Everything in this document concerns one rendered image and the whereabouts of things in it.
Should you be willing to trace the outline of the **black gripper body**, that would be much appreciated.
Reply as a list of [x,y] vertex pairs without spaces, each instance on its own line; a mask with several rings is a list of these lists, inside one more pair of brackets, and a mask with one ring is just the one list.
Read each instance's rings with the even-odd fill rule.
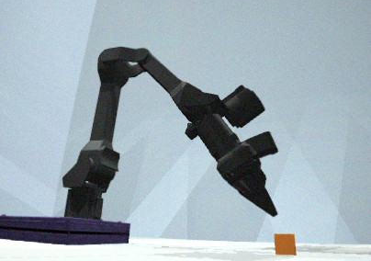
[[241,142],[235,132],[228,131],[221,134],[208,147],[209,153],[218,163],[218,172],[226,182],[252,164],[254,159],[259,159],[251,144],[241,143],[236,147],[234,140]]

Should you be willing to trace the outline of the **orange block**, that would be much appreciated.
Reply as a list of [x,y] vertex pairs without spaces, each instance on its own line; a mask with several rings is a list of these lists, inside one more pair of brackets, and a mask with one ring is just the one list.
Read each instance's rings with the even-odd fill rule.
[[274,234],[276,255],[297,255],[295,234]]

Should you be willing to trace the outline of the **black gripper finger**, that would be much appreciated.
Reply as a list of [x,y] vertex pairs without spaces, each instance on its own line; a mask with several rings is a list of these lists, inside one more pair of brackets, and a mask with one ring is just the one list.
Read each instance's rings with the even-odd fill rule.
[[[263,183],[264,183],[264,186],[265,186],[265,180],[266,180],[266,176],[263,176],[262,178],[262,181],[263,181]],[[241,193],[242,194],[242,193]],[[242,194],[243,196],[244,196],[244,194]],[[245,197],[245,196],[244,196]],[[246,199],[248,199],[247,197],[245,197]],[[250,199],[248,199],[248,200],[250,200]],[[250,200],[251,201],[251,200]],[[259,207],[261,210],[263,210],[263,211],[265,211],[266,213],[268,213],[270,216],[273,216],[273,217],[275,217],[276,216],[276,214],[277,214],[277,211],[276,212],[274,212],[273,214],[270,214],[269,212],[267,212],[266,210],[264,210],[263,208],[261,208],[260,206],[258,206],[256,203],[254,203],[253,201],[251,201],[254,205],[256,205],[257,207]]]
[[260,168],[261,162],[260,159],[257,159],[227,183],[258,206],[273,214],[276,212],[276,207],[260,178]]

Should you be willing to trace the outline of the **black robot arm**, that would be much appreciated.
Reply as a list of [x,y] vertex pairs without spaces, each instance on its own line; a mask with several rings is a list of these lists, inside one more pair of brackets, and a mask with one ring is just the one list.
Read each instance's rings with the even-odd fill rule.
[[[130,65],[129,62],[137,63]],[[97,71],[101,86],[90,141],[79,153],[75,165],[62,178],[62,186],[71,189],[68,189],[64,217],[59,218],[73,216],[102,221],[102,193],[107,192],[118,172],[119,153],[113,151],[112,139],[120,89],[130,77],[147,72],[170,94],[191,122],[187,123],[185,135],[190,140],[199,136],[207,148],[221,134],[232,131],[223,117],[238,129],[265,112],[261,99],[244,85],[220,100],[218,95],[202,92],[180,80],[146,48],[106,49],[98,57]],[[236,147],[241,143],[251,144],[259,159],[278,153],[270,131],[244,142],[234,141]]]

